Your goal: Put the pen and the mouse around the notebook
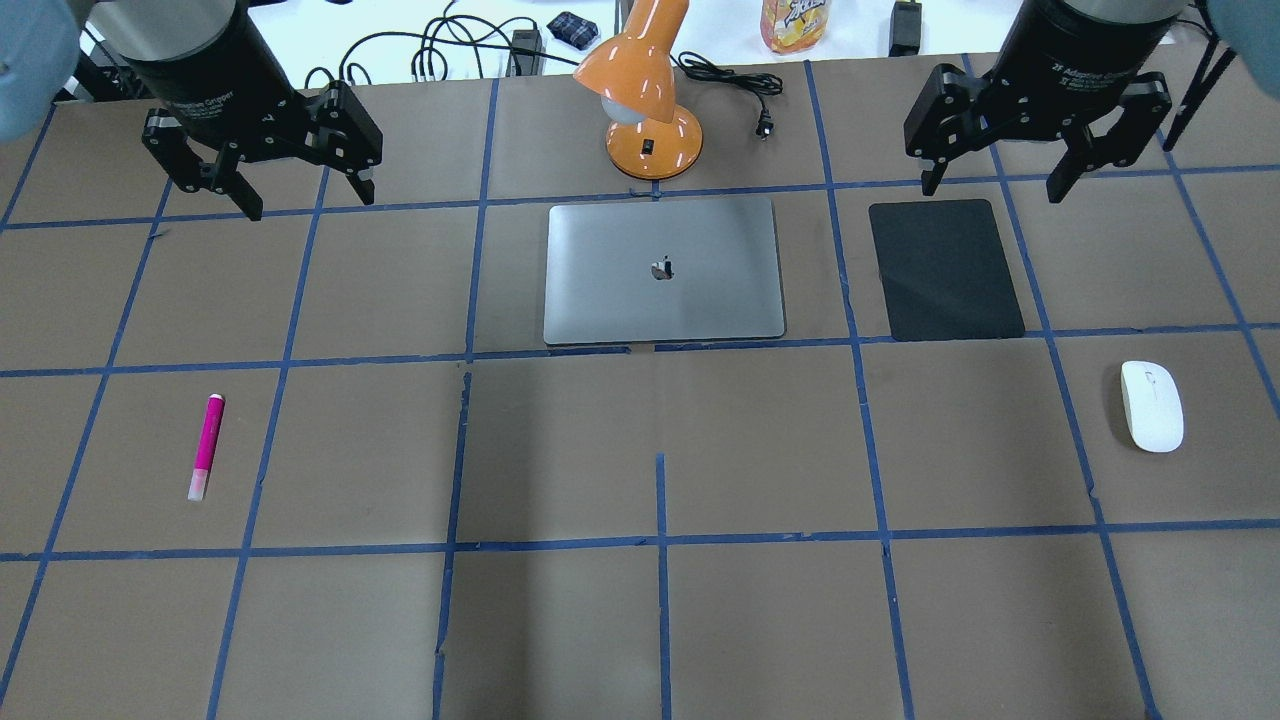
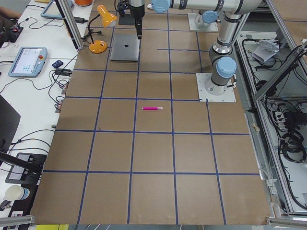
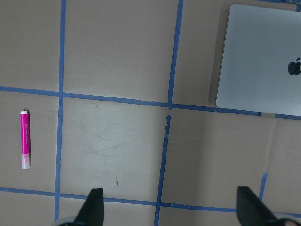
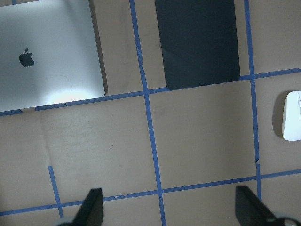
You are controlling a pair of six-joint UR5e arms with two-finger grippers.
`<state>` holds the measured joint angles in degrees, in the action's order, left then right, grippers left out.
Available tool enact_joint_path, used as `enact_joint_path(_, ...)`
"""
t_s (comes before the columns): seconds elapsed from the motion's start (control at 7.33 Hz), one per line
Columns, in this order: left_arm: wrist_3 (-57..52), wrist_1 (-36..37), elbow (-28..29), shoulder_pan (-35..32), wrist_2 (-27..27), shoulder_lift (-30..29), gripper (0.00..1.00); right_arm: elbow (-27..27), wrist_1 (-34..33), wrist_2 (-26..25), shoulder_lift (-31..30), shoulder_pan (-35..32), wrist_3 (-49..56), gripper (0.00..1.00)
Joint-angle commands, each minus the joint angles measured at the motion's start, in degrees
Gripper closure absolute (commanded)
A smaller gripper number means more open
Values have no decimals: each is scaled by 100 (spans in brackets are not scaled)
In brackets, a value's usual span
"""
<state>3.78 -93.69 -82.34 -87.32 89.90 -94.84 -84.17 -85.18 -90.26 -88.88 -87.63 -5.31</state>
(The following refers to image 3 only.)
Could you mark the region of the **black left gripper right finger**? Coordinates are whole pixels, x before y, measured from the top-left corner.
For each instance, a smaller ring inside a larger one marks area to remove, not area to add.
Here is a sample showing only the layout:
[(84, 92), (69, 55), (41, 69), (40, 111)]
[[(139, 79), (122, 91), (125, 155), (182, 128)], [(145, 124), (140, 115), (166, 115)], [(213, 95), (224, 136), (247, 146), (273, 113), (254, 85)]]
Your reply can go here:
[(241, 226), (267, 226), (277, 218), (247, 186), (238, 186), (236, 216)]

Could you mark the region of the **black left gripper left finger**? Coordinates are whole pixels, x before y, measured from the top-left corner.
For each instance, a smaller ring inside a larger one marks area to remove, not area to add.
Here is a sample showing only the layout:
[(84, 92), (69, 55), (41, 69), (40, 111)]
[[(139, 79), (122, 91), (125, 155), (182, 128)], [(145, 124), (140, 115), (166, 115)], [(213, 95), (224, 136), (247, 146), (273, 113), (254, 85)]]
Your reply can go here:
[(104, 223), (104, 197), (103, 189), (92, 189), (78, 212), (74, 225), (76, 226), (102, 226)]

